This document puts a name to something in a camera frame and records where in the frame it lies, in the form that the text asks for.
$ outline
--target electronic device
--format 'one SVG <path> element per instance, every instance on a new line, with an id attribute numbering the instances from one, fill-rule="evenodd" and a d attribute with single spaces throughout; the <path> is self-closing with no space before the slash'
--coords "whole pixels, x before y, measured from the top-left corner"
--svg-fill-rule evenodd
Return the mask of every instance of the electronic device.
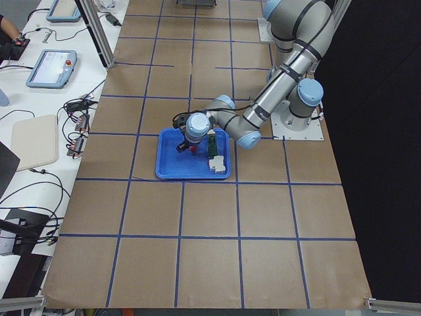
<path id="1" fill-rule="evenodd" d="M 49 22 L 77 22 L 80 17 L 74 0 L 54 0 L 47 13 Z"/>
<path id="2" fill-rule="evenodd" d="M 26 85 L 30 88 L 61 89 L 68 82 L 77 60 L 73 50 L 44 49 Z"/>
<path id="3" fill-rule="evenodd" d="M 0 198 L 11 183 L 20 159 L 2 142 L 0 142 Z"/>

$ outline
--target power adapter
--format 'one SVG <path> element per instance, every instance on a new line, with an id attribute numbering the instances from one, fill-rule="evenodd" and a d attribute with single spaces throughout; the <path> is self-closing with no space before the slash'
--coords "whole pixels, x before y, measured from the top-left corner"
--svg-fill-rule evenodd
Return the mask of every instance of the power adapter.
<path id="1" fill-rule="evenodd" d="M 68 113 L 73 113 L 76 111 L 85 111 L 88 110 L 89 107 L 93 104 L 96 104 L 96 101 L 92 101 L 92 100 L 82 100 L 82 101 L 74 101 L 74 102 L 69 102 L 66 105 L 66 112 Z"/>
<path id="2" fill-rule="evenodd" d="M 112 14 L 108 14 L 105 16 L 105 18 L 107 19 L 108 22 L 110 22 L 112 25 L 114 26 L 121 26 L 120 21 L 117 20 L 117 18 L 112 15 Z"/>

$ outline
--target white object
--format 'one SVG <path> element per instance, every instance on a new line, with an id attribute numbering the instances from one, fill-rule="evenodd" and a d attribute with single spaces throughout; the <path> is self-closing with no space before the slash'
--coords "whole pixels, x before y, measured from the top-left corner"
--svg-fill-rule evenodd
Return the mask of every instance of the white object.
<path id="1" fill-rule="evenodd" d="M 21 120 L 13 125 L 11 150 L 20 158 L 18 171 L 48 165 L 59 158 L 56 116 Z"/>
<path id="2" fill-rule="evenodd" d="M 0 89 L 0 107 L 9 105 L 10 101 L 7 95 Z"/>
<path id="3" fill-rule="evenodd" d="M 224 156 L 219 155 L 213 157 L 213 159 L 209 159 L 209 169 L 210 171 L 214 171 L 215 173 L 224 173 Z"/>

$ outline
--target small block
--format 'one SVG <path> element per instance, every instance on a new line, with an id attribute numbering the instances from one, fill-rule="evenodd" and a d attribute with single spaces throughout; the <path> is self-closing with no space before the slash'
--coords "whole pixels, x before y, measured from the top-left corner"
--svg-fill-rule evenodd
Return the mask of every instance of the small block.
<path id="1" fill-rule="evenodd" d="M 213 159 L 209 159 L 209 168 L 211 171 L 215 173 L 224 173 L 225 166 L 224 166 L 224 156 L 215 156 Z"/>

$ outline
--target metal bracket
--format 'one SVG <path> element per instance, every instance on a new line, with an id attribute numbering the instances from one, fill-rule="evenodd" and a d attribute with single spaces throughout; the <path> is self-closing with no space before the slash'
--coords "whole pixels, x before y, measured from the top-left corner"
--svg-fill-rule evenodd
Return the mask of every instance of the metal bracket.
<path id="1" fill-rule="evenodd" d="M 374 311 L 389 311 L 392 313 L 402 313 L 407 315 L 421 315 L 420 303 L 407 303 L 395 301 L 382 301 L 375 298 L 364 299 L 364 304 Z"/>
<path id="2" fill-rule="evenodd" d="M 265 18 L 257 18 L 257 25 L 259 26 L 260 42 L 264 44 L 271 44 L 275 42 L 274 37 L 270 32 L 270 22 Z"/>
<path id="3" fill-rule="evenodd" d="M 45 307 L 46 305 L 47 296 L 34 296 L 33 298 L 3 298 L 0 300 L 0 312 Z"/>
<path id="4" fill-rule="evenodd" d="M 272 122 L 272 133 L 275 140 L 283 140 L 284 138 L 286 140 L 324 140 L 319 120 L 312 120 L 309 127 L 302 132 L 295 132 L 286 128 L 281 122 L 281 113 L 288 105 L 288 101 L 282 101 L 270 116 L 270 120 Z M 316 117 L 317 115 L 317 111 L 314 110 L 312 116 Z"/>

